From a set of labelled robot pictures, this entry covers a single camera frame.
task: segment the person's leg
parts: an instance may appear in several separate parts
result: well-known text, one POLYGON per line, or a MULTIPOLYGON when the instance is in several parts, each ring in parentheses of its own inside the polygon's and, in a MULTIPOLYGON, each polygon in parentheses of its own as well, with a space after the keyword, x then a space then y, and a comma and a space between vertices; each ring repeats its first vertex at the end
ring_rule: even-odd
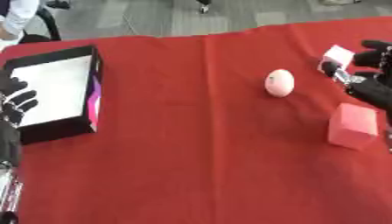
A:
POLYGON ((204 5, 209 5, 211 3, 211 0, 198 0, 198 2, 204 5))

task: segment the black wheel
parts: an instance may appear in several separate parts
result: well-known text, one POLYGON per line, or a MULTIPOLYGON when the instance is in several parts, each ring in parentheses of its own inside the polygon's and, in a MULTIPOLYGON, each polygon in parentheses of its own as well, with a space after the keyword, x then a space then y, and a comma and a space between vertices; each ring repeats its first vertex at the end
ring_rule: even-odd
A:
POLYGON ((19 218, 13 212, 5 212, 0 216, 0 224, 18 224, 19 218))

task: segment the black box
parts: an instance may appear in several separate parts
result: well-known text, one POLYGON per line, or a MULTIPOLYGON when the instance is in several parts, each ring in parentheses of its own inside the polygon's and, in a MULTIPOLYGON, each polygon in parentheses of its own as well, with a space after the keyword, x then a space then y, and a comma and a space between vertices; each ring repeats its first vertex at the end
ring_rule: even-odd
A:
POLYGON ((38 106, 19 127, 23 144, 97 131, 102 58, 95 46, 12 59, 4 69, 29 83, 22 91, 37 91, 38 106))

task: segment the gray floor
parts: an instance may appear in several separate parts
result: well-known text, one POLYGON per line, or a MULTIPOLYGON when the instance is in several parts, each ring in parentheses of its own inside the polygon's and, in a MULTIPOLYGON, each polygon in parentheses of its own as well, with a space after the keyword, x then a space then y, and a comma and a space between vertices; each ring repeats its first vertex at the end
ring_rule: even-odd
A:
MULTIPOLYGON (((319 0, 213 0, 211 11, 198 13, 194 0, 73 0, 71 10, 52 10, 63 39, 122 35, 156 37, 239 31, 261 25, 342 18, 392 16, 392 1, 327 7, 319 0)), ((39 19, 29 33, 46 33, 39 19)))

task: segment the shoe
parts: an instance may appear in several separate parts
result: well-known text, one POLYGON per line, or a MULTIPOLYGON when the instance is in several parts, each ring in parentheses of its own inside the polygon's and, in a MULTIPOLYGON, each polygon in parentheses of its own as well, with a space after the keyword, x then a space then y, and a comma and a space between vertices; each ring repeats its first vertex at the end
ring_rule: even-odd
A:
POLYGON ((362 2, 362 0, 321 0, 321 3, 327 6, 343 5, 343 4, 358 4, 360 2, 362 2))
POLYGON ((210 10, 210 7, 208 5, 203 4, 203 5, 201 5, 199 12, 201 14, 206 14, 206 13, 208 13, 209 10, 210 10))
POLYGON ((69 10, 69 9, 71 9, 71 6, 69 5, 68 2, 66 2, 66 1, 59 1, 59 0, 49 1, 49 2, 46 3, 46 6, 54 8, 54 9, 61 9, 61 10, 69 10))

